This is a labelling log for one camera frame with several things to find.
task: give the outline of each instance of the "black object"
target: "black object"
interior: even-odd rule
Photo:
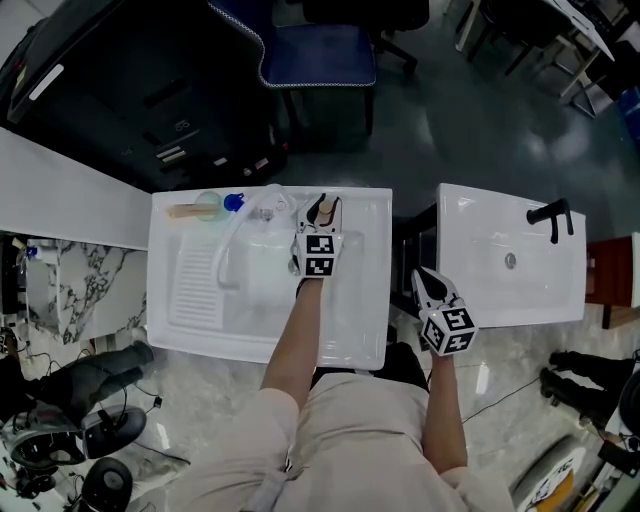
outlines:
[[[34,471],[26,468],[20,468],[16,475],[16,493],[19,498],[33,500],[38,497],[41,492],[47,492],[56,486],[53,471]]]
[[[365,28],[378,52],[387,51],[405,61],[403,69],[407,74],[414,72],[418,60],[384,39],[382,33],[392,35],[396,30],[416,30],[430,18],[429,0],[304,0],[303,11],[309,23],[347,23]]]
[[[577,48],[585,59],[593,51],[584,48],[582,45],[577,45]],[[586,70],[591,83],[584,88],[580,88],[571,98],[571,104],[590,117],[596,116],[595,109],[591,105],[589,96],[586,98],[589,102],[590,110],[576,103],[576,98],[580,94],[585,94],[589,89],[598,85],[607,96],[617,101],[624,91],[640,85],[640,54],[636,52],[631,43],[629,41],[614,42],[609,45],[609,48],[615,57],[615,61],[612,61],[605,54],[598,55]]]
[[[548,204],[537,210],[529,210],[527,212],[527,221],[529,224],[537,224],[544,220],[551,219],[551,243],[558,243],[558,215],[564,215],[567,219],[567,233],[573,236],[573,221],[571,220],[571,208],[569,202],[562,198],[555,203]]]
[[[620,403],[622,391],[633,373],[633,359],[606,359],[579,352],[552,354],[550,362],[559,370],[571,370],[586,377],[602,389],[580,386],[571,379],[564,379],[548,369],[540,372],[540,392],[547,398],[573,407],[602,430]]]
[[[119,460],[105,457],[91,466],[85,477],[80,510],[124,512],[132,490],[133,478],[127,466]]]
[[[620,418],[634,435],[640,436],[640,372],[634,373],[622,389]]]
[[[0,125],[149,192],[258,183],[286,158],[248,51],[204,0],[66,0],[0,71]]]
[[[469,17],[469,5],[463,20]],[[467,60],[471,62],[480,50],[487,36],[494,32],[493,40],[500,34],[507,39],[524,45],[524,49],[509,66],[505,75],[510,75],[534,48],[545,48],[561,33],[571,30],[571,21],[555,7],[544,0],[482,0],[480,4],[486,26],[478,41],[471,49]]]
[[[413,297],[411,272],[420,267],[435,269],[436,237],[427,233],[438,223],[438,205],[433,204],[411,219],[393,226],[391,304],[419,318]]]
[[[98,412],[82,420],[84,453],[98,459],[135,441],[147,425],[147,415],[137,407]]]
[[[640,453],[628,452],[610,441],[604,442],[598,457],[629,476],[635,476],[640,469]]]
[[[11,315],[18,312],[18,248],[12,245],[13,236],[0,236],[0,313]]]

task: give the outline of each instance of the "white sink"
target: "white sink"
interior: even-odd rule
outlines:
[[[337,275],[322,298],[319,365],[379,369],[384,364],[391,271],[391,191],[286,187],[301,206],[322,192],[343,199],[344,244]],[[224,197],[251,189],[216,189]],[[268,362],[295,301],[289,272],[295,224],[243,223],[212,272],[228,219],[170,219],[166,208],[203,192],[153,195],[147,273],[152,345],[224,359]]]
[[[558,219],[528,223],[545,206],[507,194],[441,184],[438,271],[451,279],[479,327],[580,320],[586,285],[585,216],[571,212],[574,235]]]

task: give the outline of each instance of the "office chair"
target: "office chair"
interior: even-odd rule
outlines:
[[[459,32],[471,12],[470,4],[456,32]],[[555,38],[571,30],[571,21],[544,0],[483,0],[480,12],[486,21],[486,26],[478,41],[469,52],[467,60],[473,61],[487,36],[493,32],[492,42],[504,34],[524,45],[524,49],[511,63],[506,76],[509,76],[534,48],[546,48]]]
[[[579,87],[569,100],[571,106],[593,119],[595,119],[597,112],[587,94],[590,89],[598,85],[609,98],[617,101],[624,91],[640,85],[640,54],[635,51],[629,41],[617,42],[610,48],[616,60],[612,61],[603,54],[598,55],[586,71],[591,83]],[[578,50],[587,51],[580,46]],[[580,95],[584,95],[586,108],[577,102]]]
[[[405,61],[403,69],[411,74],[418,60],[384,39],[382,33],[416,30],[429,21],[429,0],[303,0],[304,17],[309,23],[348,23],[369,32],[378,53],[389,52]]]
[[[350,25],[275,27],[270,0],[208,0],[209,7],[252,43],[260,83],[282,92],[294,134],[300,131],[290,91],[321,87],[364,90],[367,134],[373,130],[376,64],[367,33]]]

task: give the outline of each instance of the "black computer tower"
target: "black computer tower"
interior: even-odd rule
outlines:
[[[0,71],[0,124],[147,191],[284,163],[261,55],[206,0],[66,0]]]

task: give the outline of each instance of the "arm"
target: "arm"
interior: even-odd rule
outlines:
[[[438,474],[467,465],[467,446],[458,405],[453,357],[433,352],[431,394],[422,430],[422,450]]]
[[[302,284],[262,389],[217,434],[206,462],[172,486],[172,509],[253,510],[247,504],[256,493],[277,492],[286,480],[287,450],[295,439],[299,409],[307,400],[318,358],[321,291],[322,280]],[[260,491],[266,480],[269,485]]]
[[[322,284],[322,279],[303,283],[262,381],[261,389],[287,393],[300,409],[307,401],[318,360]]]

